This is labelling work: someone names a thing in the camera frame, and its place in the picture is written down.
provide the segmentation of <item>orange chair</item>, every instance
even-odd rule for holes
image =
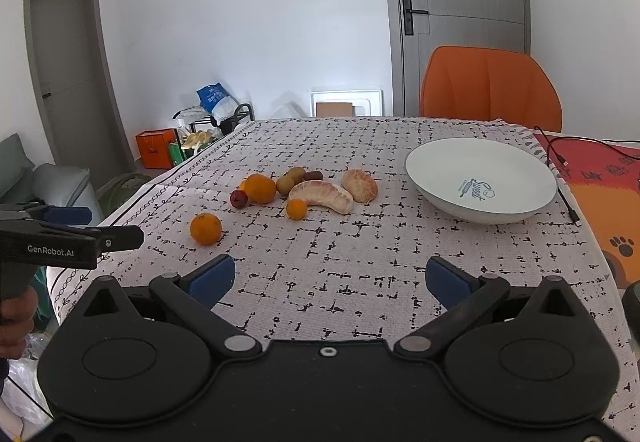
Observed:
[[[562,107],[545,72],[525,54],[441,46],[431,55],[420,116],[494,120],[562,130]]]

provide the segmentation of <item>brown cardboard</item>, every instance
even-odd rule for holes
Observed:
[[[353,117],[351,102],[316,102],[316,117]]]

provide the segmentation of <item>gray sofa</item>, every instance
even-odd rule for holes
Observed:
[[[104,219],[88,169],[52,164],[34,167],[17,134],[0,142],[0,203],[40,199],[47,205],[88,207],[93,214],[91,225]]]

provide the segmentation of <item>door frame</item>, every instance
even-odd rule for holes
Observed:
[[[111,84],[111,75],[109,72],[109,65],[107,63],[107,54],[104,47],[104,36],[102,34],[102,21],[100,18],[100,4],[98,0],[91,0],[92,2],[92,11],[94,14],[95,21],[95,30],[98,38],[98,51],[100,54],[100,65],[102,67],[102,73],[104,75],[104,83],[107,88],[107,94],[109,103],[111,105],[111,110],[113,113],[113,118],[116,124],[116,129],[119,135],[119,151],[120,157],[124,159],[126,168],[130,172],[136,171],[136,164],[131,153],[131,148],[129,147],[129,141],[127,140],[127,134],[124,131],[124,126],[122,125],[122,118],[120,117],[120,112],[118,110],[118,103],[116,102],[115,93],[113,91],[113,85]],[[56,146],[56,142],[54,140],[51,124],[49,122],[49,116],[47,115],[47,110],[44,105],[44,99],[42,98],[42,89],[40,84],[40,77],[38,75],[38,68],[36,62],[36,54],[35,48],[33,46],[33,27],[31,25],[31,0],[24,0],[24,37],[26,39],[27,45],[27,60],[29,62],[29,70],[31,72],[31,83],[33,84],[33,92],[36,98],[36,105],[38,106],[38,111],[40,113],[40,119],[42,120],[42,126],[44,128],[44,133],[47,137],[47,141],[49,142],[49,148],[51,149],[51,154],[53,156],[53,160],[56,164],[61,165],[62,159],[60,157],[60,152]]]
[[[393,89],[393,115],[404,116],[404,46],[402,44],[402,8],[400,0],[386,0],[391,39],[391,85]],[[531,2],[524,0],[525,53],[531,53]]]

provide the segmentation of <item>hand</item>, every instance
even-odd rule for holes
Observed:
[[[25,337],[33,330],[33,314],[38,306],[38,295],[32,287],[24,294],[0,301],[0,357],[20,359],[27,341]]]

